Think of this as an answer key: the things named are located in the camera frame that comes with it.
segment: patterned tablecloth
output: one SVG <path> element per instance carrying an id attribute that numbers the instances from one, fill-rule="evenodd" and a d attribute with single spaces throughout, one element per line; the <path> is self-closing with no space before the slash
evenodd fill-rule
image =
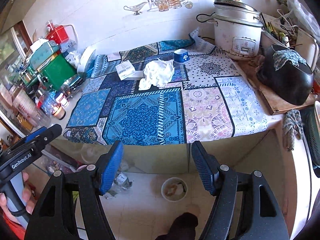
<path id="1" fill-rule="evenodd" d="M 161 41 L 111 55 L 98 55 L 90 82 L 64 132 L 72 142 L 167 145 L 211 141 L 267 129 L 254 92 L 225 52 L 198 38 Z M 116 65 L 136 70 L 155 59 L 173 59 L 186 48 L 190 61 L 175 65 L 164 87 L 139 91 L 139 81 L 120 81 Z"/>

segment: white paper towel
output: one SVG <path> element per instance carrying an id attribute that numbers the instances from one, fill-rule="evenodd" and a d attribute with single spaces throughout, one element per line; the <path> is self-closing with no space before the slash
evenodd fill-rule
<path id="1" fill-rule="evenodd" d="M 173 73 L 173 59 L 169 61 L 153 60 L 143 70 L 145 78 L 140 80 L 139 90 L 148 90 L 151 85 L 163 87 L 171 82 Z"/>
<path id="2" fill-rule="evenodd" d="M 31 46 L 30 49 L 32 50 L 33 53 L 36 52 L 37 49 L 39 49 L 41 47 L 42 44 L 44 44 L 45 42 L 47 42 L 49 40 L 46 39 L 39 39 L 37 41 L 35 41 Z"/>

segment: human hand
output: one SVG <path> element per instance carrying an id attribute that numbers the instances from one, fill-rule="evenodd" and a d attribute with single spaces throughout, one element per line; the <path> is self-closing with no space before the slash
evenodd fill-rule
<path id="1" fill-rule="evenodd" d="M 22 178 L 23 182 L 26 182 L 29 178 L 28 173 L 22 172 Z M 33 199 L 31 195 L 31 189 L 28 185 L 25 185 L 23 191 L 22 191 L 22 199 L 27 202 L 26 210 L 29 214 L 32 214 L 33 209 L 35 208 L 36 201 Z M 5 197 L 4 193 L 0 193 L 0 207 L 2 208 L 3 212 L 6 214 L 6 216 L 13 222 L 19 224 L 16 217 L 14 217 L 10 210 L 7 207 L 7 198 Z"/>

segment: rice cooker lid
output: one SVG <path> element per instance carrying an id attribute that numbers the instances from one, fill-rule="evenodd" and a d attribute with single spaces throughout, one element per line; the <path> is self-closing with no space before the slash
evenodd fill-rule
<path id="1" fill-rule="evenodd" d="M 216 5 L 225 5 L 225 6 L 231 6 L 241 9 L 246 9 L 248 11 L 257 12 L 257 10 L 245 3 L 234 1 L 234 0 L 214 0 L 214 4 Z"/>

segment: blue dish rag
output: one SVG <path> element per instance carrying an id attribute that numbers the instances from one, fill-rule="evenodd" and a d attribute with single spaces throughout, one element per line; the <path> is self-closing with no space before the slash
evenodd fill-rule
<path id="1" fill-rule="evenodd" d="M 306 65 L 306 60 L 299 55 L 298 52 L 292 49 L 278 50 L 273 54 L 275 61 L 275 69 L 279 70 L 283 65 L 290 60 L 294 66 L 299 66 L 299 62 Z"/>

